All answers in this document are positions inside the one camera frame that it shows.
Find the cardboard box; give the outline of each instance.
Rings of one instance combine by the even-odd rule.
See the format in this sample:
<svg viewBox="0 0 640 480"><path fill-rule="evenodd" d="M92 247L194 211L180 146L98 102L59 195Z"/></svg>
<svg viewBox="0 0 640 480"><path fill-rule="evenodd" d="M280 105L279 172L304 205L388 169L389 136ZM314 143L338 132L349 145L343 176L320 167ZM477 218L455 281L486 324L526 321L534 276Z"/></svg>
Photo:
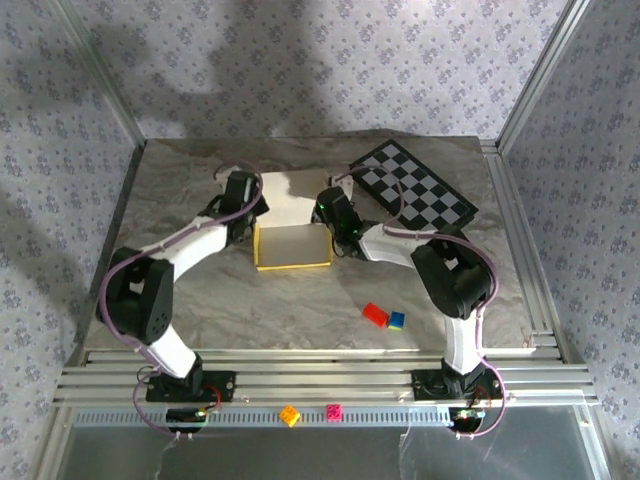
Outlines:
<svg viewBox="0 0 640 480"><path fill-rule="evenodd" d="M331 234L311 223L318 194L327 188L324 170L262 174L262 194L269 212L258 217L253 255L260 271L329 266Z"/></svg>

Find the purple cable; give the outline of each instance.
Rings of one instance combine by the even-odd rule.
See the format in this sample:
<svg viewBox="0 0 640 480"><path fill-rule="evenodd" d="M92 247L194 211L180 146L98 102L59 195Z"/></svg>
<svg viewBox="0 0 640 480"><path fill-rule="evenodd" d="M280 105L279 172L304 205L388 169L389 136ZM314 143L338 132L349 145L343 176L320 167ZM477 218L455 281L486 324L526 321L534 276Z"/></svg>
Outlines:
<svg viewBox="0 0 640 480"><path fill-rule="evenodd" d="M256 196L245 207L241 208L237 212L232 213L230 215L226 215L226 216L221 217L221 218L216 218L216 219L212 219L212 220L208 220L208 221L202 222L198 226L194 225L191 228L188 228L185 231L181 232L180 234L178 234L178 235L176 235L174 237L171 237L162 246L154 247L154 248L152 248L150 250L146 250L144 252L140 252L140 253L134 255L133 257L129 257L126 260L123 260L122 262L114 265L111 269L109 269L109 271L105 275L104 279L102 280L102 283L100 284L100 291L98 293L98 306L100 308L100 315L102 316L102 321L105 323L105 325L107 326L109 331L111 331L111 333L113 334L114 337L116 337L118 340L120 340L125 345L133 347L135 350L140 350L142 352L142 355L147 360L149 360L153 364L153 367L156 369L155 371L153 371L153 372L149 373L148 375L146 375L142 380L140 380L138 382L138 384L135 386L135 388L133 389L133 405L134 405L136 411L138 412L138 415L140 415L140 418L142 418L142 420L147 425L149 425L153 430L155 430L156 432L162 433L163 435L169 434L172 437L175 436L175 434L171 433L169 430L165 430L162 427L159 427L158 425L154 424L149 419L149 417L147 417L147 415L140 408L140 405L138 404L138 397L137 397L138 396L138 392L139 392L141 386L144 384L144 382L146 380L148 380L149 378L151 378L151 377L159 375L160 372L162 371L162 367L157 364L155 359L153 359L152 357L150 357L147 354L146 346L144 344L142 344L142 342L140 342L139 340L137 340L135 338L132 338L132 337L129 337L129 336L126 336L126 335L122 335L118 331L118 329L116 328L116 326L113 323L113 320L111 319L111 315L109 314L109 310L107 308L107 288L109 286L109 283L113 279L113 277L120 270L122 270L123 268L128 267L129 265L133 264L134 262L137 262L138 260L140 260L142 258L146 258L146 257L149 257L151 255L155 255L156 253L162 251L163 249L172 247L176 243L178 243L178 242L184 240L185 238L187 238L189 235L192 235L193 233L195 233L195 232L197 232L197 231L199 231L199 230L201 230L203 228L214 227L214 226L226 223L226 222L230 222L231 220L235 220L236 218L241 217L242 215L250 212L253 209L253 207L255 207L255 205L258 203L258 201L260 200L260 197L262 197L262 177L260 176L260 174L258 172L256 172L254 170L253 166L251 166L250 164L247 164L247 163L244 163L244 162L236 162L234 165L240 165L240 166L248 167L248 169L253 171L256 174L256 177L257 177L258 191L256 192Z"/></svg>
<svg viewBox="0 0 640 480"><path fill-rule="evenodd" d="M387 168L383 167L382 165L358 166L348 171L344 175L341 175L338 178L336 178L336 181L343 179L347 175L352 175L353 173L359 172L362 170L382 170L383 172L393 177L396 190L398 190L398 195L400 197L400 208L398 209L398 213L396 213L394 216L392 216L382 224L382 230L384 233L386 233L391 237L397 237L397 238L433 239L433 240L444 240L447 242L456 243L458 245L461 245L467 248L468 250L471 250L473 253L478 255L486 263L487 268L491 272L491 279L493 282L491 293L489 294L487 299L476 309L476 350L478 351L478 357L480 358L480 363L482 363L486 368L491 370L493 374L496 376L496 378L498 379L498 382L500 383L500 388L502 389L503 401L502 401L502 405L500 406L500 412L498 413L498 418L496 419L495 422L493 422L493 424L491 424L491 426L489 426L489 428L486 428L485 430L482 430L481 432L477 432L477 433L476 432L470 433L470 434L460 433L460 435L466 436L466 437L480 437L482 435L486 435L487 433L491 432L493 429L495 429L498 426L498 424L502 421L502 418L504 417L505 411L507 409L507 387L505 385L504 378L502 377L498 369L494 367L491 363L489 363L482 354L482 323L484 322L484 311L487 308L487 306L493 301L493 299L496 298L496 295L498 294L498 289L500 287L500 280L498 279L498 269L496 268L495 263L493 263L493 260L491 260L491 257L489 257L482 249L476 247L475 245L473 245L472 243L466 240L463 240L462 238L458 238L453 235L445 235L444 233L412 232L409 230L402 231L402 230L395 230L389 227L389 223L400 218L400 216L402 215L402 211L404 210L404 207L406 205L404 201L404 192L402 190L402 184L400 183L400 180L398 180L398 177L396 177L393 173L391 173Z"/></svg>

